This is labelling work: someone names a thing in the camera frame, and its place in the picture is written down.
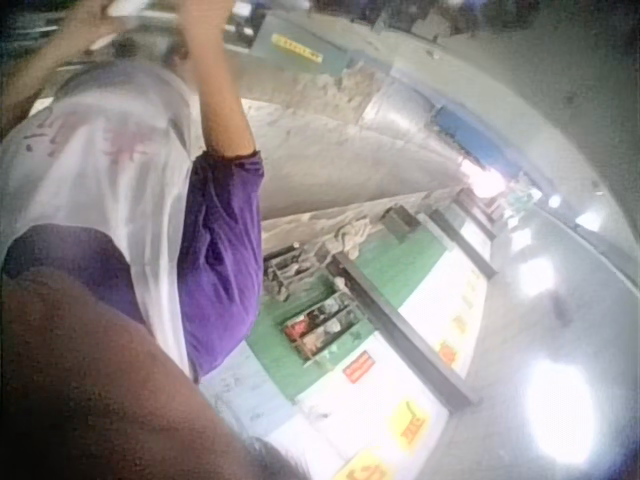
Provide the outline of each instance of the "dark hair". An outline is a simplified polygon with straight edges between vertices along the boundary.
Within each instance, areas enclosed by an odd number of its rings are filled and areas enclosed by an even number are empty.
[[[254,468],[264,480],[311,480],[309,472],[261,438],[247,442]]]

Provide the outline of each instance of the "sticker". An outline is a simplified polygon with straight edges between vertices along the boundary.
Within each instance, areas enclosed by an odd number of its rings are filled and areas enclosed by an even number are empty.
[[[438,347],[438,354],[444,363],[450,367],[453,367],[458,359],[458,351],[446,341],[442,341],[440,343],[440,346]]]
[[[403,450],[413,451],[429,428],[429,415],[405,400],[391,415],[391,431]]]
[[[358,355],[353,362],[347,365],[342,372],[351,383],[356,383],[364,377],[365,373],[371,370],[371,367],[373,367],[375,363],[376,362],[371,358],[371,355],[369,355],[365,350]]]
[[[462,336],[467,334],[468,325],[462,314],[458,314],[453,318],[453,328]]]
[[[321,53],[314,52],[310,48],[307,48],[304,45],[300,45],[299,43],[294,42],[293,40],[290,40],[278,33],[274,33],[273,35],[271,35],[271,42],[278,47],[284,48],[285,50],[289,50],[293,53],[297,53],[298,55],[302,55],[304,58],[309,59],[312,62],[322,63],[322,59],[324,58]]]
[[[333,480],[392,480],[391,470],[371,450],[363,450]]]

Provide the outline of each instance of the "raised arm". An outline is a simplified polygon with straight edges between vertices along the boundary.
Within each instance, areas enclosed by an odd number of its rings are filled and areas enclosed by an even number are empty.
[[[96,40],[125,28],[122,19],[109,18],[110,0],[80,0],[60,31],[38,52],[19,62],[3,81],[0,103],[0,139],[22,122],[51,75]]]
[[[256,150],[235,87],[222,38],[233,0],[184,0],[181,21],[200,94],[202,133],[207,150],[241,159]]]

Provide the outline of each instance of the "hand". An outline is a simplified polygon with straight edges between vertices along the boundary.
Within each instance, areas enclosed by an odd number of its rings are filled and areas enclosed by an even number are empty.
[[[233,4],[234,0],[182,0],[180,22],[187,41],[202,35],[221,38]]]
[[[127,28],[124,18],[110,17],[106,9],[112,0],[79,0],[67,13],[60,31],[53,38],[58,54],[73,57],[97,40]]]

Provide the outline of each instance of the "purple sleeve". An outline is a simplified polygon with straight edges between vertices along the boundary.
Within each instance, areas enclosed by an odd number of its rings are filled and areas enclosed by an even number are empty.
[[[260,155],[230,162],[203,153],[189,180],[178,292],[187,355],[198,378],[248,335],[262,290]]]

